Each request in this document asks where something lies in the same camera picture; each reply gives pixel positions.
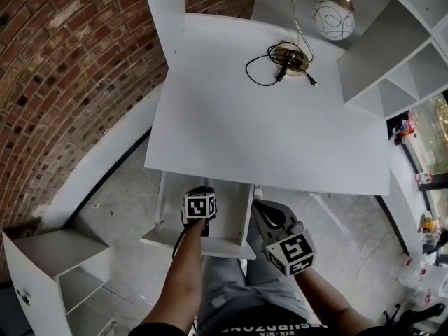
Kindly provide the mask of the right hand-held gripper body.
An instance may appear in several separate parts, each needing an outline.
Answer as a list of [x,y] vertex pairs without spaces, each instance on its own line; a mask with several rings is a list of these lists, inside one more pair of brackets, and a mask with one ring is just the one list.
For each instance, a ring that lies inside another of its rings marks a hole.
[[296,221],[268,241],[265,252],[273,266],[285,277],[291,277],[313,265],[316,249],[308,229]]

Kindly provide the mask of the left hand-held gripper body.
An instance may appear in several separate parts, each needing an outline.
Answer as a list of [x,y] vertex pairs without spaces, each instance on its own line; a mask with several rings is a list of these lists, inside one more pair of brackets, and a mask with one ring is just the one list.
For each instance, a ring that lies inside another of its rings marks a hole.
[[204,220],[201,236],[209,236],[210,221],[216,217],[216,195],[214,188],[202,185],[189,190],[183,197],[181,221],[185,228]]

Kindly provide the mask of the white drawer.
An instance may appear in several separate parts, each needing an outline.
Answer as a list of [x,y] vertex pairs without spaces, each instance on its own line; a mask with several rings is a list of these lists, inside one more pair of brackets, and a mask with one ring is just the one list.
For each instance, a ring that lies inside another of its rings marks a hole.
[[183,225],[183,196],[194,187],[215,189],[217,217],[209,224],[209,235],[202,238],[205,256],[254,260],[256,255],[246,241],[253,201],[253,184],[222,181],[163,171],[161,175],[155,227],[140,238],[145,244],[172,249]]

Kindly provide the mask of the person's right forearm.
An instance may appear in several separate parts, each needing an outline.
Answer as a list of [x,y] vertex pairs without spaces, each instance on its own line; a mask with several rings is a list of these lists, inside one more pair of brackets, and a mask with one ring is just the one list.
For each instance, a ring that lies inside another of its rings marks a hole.
[[319,321],[338,336],[357,336],[379,324],[357,312],[335,287],[312,267],[294,279]]

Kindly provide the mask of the person's left forearm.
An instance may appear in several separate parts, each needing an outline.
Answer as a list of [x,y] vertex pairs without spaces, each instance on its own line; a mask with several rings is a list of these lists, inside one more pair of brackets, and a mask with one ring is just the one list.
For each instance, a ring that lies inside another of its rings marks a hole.
[[129,336],[187,336],[190,332],[202,301],[203,223],[200,219],[185,229],[158,301]]

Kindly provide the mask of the person's legs in grey jeans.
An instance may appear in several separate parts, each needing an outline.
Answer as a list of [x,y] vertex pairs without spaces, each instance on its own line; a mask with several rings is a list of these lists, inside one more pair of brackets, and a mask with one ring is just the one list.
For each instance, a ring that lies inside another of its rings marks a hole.
[[261,306],[268,308],[269,316],[277,309],[280,315],[292,312],[300,321],[310,321],[298,286],[263,254],[263,239],[253,218],[249,223],[247,242],[256,259],[248,261],[246,272],[236,258],[203,257],[202,304],[197,327],[202,336],[210,335],[232,316]]

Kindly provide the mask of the person's black shirt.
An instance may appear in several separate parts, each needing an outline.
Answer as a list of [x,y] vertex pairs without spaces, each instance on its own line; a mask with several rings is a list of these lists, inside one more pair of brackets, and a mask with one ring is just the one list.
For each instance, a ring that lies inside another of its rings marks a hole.
[[288,309],[261,304],[244,308],[228,303],[198,323],[199,336],[389,336],[384,326],[359,330],[338,329],[335,321],[341,311],[319,309],[318,315],[330,324],[312,323]]

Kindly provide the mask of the white desk with shelf hutch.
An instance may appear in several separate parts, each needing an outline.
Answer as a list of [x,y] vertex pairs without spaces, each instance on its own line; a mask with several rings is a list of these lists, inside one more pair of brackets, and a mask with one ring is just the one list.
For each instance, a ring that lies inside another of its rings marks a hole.
[[148,0],[169,67],[145,165],[313,192],[387,195],[386,121],[448,88],[448,0],[353,0],[341,41],[295,13],[315,52],[281,81],[281,51],[308,53],[291,0],[257,0],[250,20]]

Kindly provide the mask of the black chair base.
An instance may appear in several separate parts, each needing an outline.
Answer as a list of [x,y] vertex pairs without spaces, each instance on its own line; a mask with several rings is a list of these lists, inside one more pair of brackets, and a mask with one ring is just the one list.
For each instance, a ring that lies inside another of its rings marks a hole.
[[438,303],[433,305],[432,307],[428,307],[423,311],[412,311],[407,310],[402,313],[402,316],[397,321],[396,316],[400,311],[401,304],[395,305],[395,311],[390,316],[387,311],[383,311],[382,315],[385,316],[386,322],[385,326],[394,331],[411,331],[413,329],[413,325],[429,319],[431,317],[440,316],[445,310],[446,306],[442,303]]

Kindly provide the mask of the yellow and white container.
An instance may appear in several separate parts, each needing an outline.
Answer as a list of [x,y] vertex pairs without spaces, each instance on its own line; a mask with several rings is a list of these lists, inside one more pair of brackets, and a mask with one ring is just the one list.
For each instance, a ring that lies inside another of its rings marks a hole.
[[418,233],[438,235],[441,231],[441,223],[439,218],[435,218],[432,213],[427,210],[422,214]]

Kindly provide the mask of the white boxes on floor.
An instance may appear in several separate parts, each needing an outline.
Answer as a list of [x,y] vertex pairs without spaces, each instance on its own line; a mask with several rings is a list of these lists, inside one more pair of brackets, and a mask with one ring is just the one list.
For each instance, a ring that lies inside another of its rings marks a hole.
[[427,263],[423,258],[406,258],[397,279],[403,286],[416,291],[448,298],[448,268]]

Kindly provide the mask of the red and white packet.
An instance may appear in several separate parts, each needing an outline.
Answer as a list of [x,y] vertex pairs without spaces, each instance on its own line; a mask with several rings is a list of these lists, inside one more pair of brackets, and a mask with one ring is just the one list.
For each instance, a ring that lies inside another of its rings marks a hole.
[[396,146],[399,146],[401,144],[404,144],[406,142],[407,137],[417,137],[416,133],[416,127],[417,124],[415,122],[412,122],[411,120],[403,120],[402,125],[398,128],[395,138],[394,138],[394,144]]

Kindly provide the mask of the white open cabinet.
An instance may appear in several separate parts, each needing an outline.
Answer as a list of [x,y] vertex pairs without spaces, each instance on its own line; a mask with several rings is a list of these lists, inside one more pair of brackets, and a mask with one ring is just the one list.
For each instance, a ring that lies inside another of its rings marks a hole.
[[109,246],[70,229],[2,237],[10,277],[35,336],[102,336],[113,320],[88,299],[109,280]]

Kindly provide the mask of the gold lamp with white globe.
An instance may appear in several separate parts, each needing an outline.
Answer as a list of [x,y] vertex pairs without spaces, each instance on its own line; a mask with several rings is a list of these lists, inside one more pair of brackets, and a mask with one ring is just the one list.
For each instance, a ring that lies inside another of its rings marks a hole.
[[[291,0],[291,15],[297,31],[298,41],[304,43],[308,53],[296,44],[294,48],[277,46],[274,49],[281,51],[279,73],[276,80],[281,81],[289,71],[297,71],[308,76],[307,68],[315,60],[315,52],[303,34],[295,13],[298,0]],[[348,38],[355,27],[354,0],[321,0],[313,7],[312,22],[316,31],[322,37],[331,41],[341,41]]]

